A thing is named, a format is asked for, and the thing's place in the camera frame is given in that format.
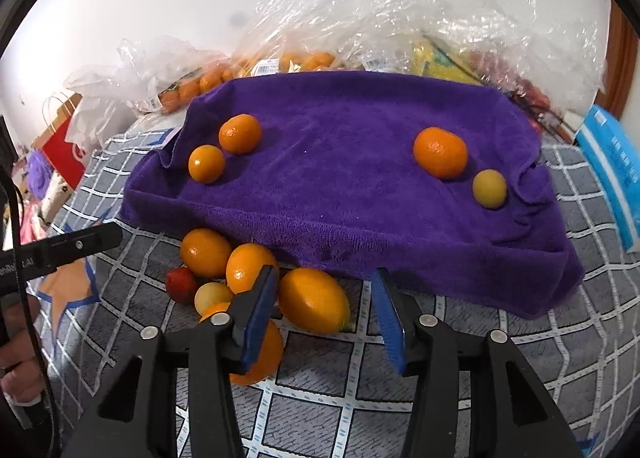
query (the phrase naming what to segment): blue package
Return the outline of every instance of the blue package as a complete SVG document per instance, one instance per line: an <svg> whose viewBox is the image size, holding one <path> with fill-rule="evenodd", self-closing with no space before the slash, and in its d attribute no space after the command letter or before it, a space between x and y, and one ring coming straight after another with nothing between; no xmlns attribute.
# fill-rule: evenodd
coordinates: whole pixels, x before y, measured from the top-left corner
<svg viewBox="0 0 640 458"><path fill-rule="evenodd" d="M626 251L640 251L640 157L620 125L591 106L575 139L609 199Z"/></svg>

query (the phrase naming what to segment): yellow package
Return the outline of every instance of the yellow package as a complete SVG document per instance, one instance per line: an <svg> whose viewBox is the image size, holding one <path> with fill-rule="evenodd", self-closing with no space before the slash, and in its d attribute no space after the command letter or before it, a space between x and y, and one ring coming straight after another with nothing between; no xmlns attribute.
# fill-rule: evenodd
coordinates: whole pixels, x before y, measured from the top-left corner
<svg viewBox="0 0 640 458"><path fill-rule="evenodd" d="M412 73L482 86L482 82L474 76L473 69L460 54L453 53L446 44L431 38L424 38L414 44Z"/></svg>

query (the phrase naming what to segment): purple object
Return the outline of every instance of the purple object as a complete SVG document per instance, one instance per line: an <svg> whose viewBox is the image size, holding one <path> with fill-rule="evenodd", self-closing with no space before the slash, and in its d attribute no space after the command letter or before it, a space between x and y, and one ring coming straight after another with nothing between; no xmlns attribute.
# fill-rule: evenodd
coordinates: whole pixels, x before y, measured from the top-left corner
<svg viewBox="0 0 640 458"><path fill-rule="evenodd" d="M52 174L53 167L40 149L29 153L27 157L27 188L36 199L44 199Z"/></svg>
<svg viewBox="0 0 640 458"><path fill-rule="evenodd" d="M217 144L220 125L243 112L262 124L258 149L228 156L213 184L193 181L191 151ZM430 126L468 145L455 181L414 160L415 136ZM490 88L362 72L244 78L194 100L180 134L135 167L121 215L179 237L206 226L363 279L386 266L400 286L532 318L583 276L539 153L522 112ZM509 185L498 211L472 194L487 168Z"/></svg>

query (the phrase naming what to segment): barcode label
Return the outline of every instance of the barcode label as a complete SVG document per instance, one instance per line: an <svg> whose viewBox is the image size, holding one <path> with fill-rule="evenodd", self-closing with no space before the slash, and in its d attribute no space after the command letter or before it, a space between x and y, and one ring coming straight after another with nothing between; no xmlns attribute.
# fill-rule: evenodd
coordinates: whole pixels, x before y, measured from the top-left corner
<svg viewBox="0 0 640 458"><path fill-rule="evenodd" d="M251 76L273 75L280 71L279 59L265 59L258 62L251 70Z"/></svg>
<svg viewBox="0 0 640 458"><path fill-rule="evenodd" d="M389 70L388 63L383 59L363 60L362 65L367 72L386 72Z"/></svg>
<svg viewBox="0 0 640 458"><path fill-rule="evenodd" d="M599 123L601 126L603 126L604 124L606 124L606 123L607 123L607 117L605 117L605 116L602 114L602 111L597 110L597 111L596 111L596 115L595 115L595 116L596 116L596 120L598 121L598 123Z"/></svg>

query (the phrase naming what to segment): bed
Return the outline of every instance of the bed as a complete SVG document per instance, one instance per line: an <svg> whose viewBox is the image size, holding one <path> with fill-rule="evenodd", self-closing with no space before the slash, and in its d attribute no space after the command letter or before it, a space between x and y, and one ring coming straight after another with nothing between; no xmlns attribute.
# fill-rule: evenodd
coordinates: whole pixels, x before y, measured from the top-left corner
<svg viewBox="0 0 640 458"><path fill-rule="evenodd" d="M123 188L136 163L166 144L175 130L116 136L95 152L73 197L50 233L116 221L118 248L88 258L88 291L60 304L44 298L38 321L62 413L63 441L130 338L148 325L163 330L193 326L195 310L164 292L167 271L181 264L179 241L117 219ZM518 344L558 403L585 456L605 457L640 408L640 258L622 250L617 227L596 176L580 150L545 143L567 236L586 276L561 306L526 321L502 310L443 296L415 294L423 313L453 329L484 335L499 328ZM341 280L353 330L318 336L276 319L286 342L276 376L251 387L233 386L247 456L398 456L412 408L415 378L399 378L384 356L370 283ZM32 282L38 291L40 282ZM52 323L62 311L60 323ZM178 372L178 455L191 457L187 371ZM456 457L466 457L470 384L461 374Z"/></svg>

